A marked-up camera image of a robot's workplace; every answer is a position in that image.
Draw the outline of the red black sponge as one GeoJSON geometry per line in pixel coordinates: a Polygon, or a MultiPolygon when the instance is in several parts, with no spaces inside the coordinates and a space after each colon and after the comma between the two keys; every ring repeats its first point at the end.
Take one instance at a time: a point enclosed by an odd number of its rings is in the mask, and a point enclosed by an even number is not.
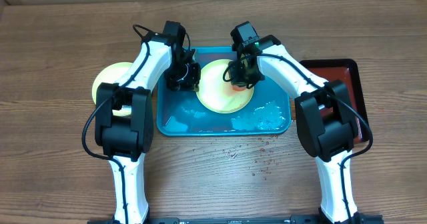
{"type": "Polygon", "coordinates": [[[245,91],[247,88],[246,88],[246,86],[240,87],[240,86],[237,86],[237,85],[232,85],[232,89],[234,91],[245,91]]]}

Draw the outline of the yellow-green plate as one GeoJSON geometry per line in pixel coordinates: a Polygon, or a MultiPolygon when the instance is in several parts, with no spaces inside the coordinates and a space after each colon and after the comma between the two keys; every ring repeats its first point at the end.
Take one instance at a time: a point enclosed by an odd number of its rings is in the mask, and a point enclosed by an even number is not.
{"type": "Polygon", "coordinates": [[[223,80],[230,59],[218,59],[201,69],[197,98],[203,106],[216,113],[234,113],[244,108],[251,100],[254,90],[238,91],[236,86],[223,80]]]}
{"type": "MultiPolygon", "coordinates": [[[[97,88],[101,83],[114,83],[117,79],[119,79],[122,75],[124,75],[127,70],[131,67],[132,63],[130,62],[119,62],[109,65],[104,68],[95,78],[91,95],[93,102],[96,103],[97,97],[97,88]]],[[[131,107],[125,106],[120,110],[113,110],[113,115],[118,117],[127,117],[131,115],[131,107]]]]}

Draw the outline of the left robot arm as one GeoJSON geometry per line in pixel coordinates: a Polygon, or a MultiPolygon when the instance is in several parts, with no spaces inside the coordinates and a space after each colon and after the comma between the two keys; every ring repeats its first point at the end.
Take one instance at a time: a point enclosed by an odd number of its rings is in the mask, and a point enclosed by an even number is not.
{"type": "Polygon", "coordinates": [[[147,223],[143,164],[154,132],[152,92],[160,79],[171,91],[197,91],[201,67],[195,49],[184,47],[188,34],[180,23],[166,21],[161,33],[147,30],[130,68],[113,83],[97,87],[95,142],[113,172],[116,209],[112,223],[147,223]]]}

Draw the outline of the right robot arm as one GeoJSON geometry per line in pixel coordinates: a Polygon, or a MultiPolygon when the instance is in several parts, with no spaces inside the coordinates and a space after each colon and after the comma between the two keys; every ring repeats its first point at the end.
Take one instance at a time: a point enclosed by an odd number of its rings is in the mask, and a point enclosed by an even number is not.
{"type": "Polygon", "coordinates": [[[320,179],[319,220],[354,223],[358,209],[346,162],[358,125],[348,88],[342,81],[329,82],[313,74],[276,37],[260,37],[248,21],[235,26],[230,35],[237,59],[224,72],[224,81],[251,89],[268,77],[294,100],[298,139],[315,159],[320,179]]]}

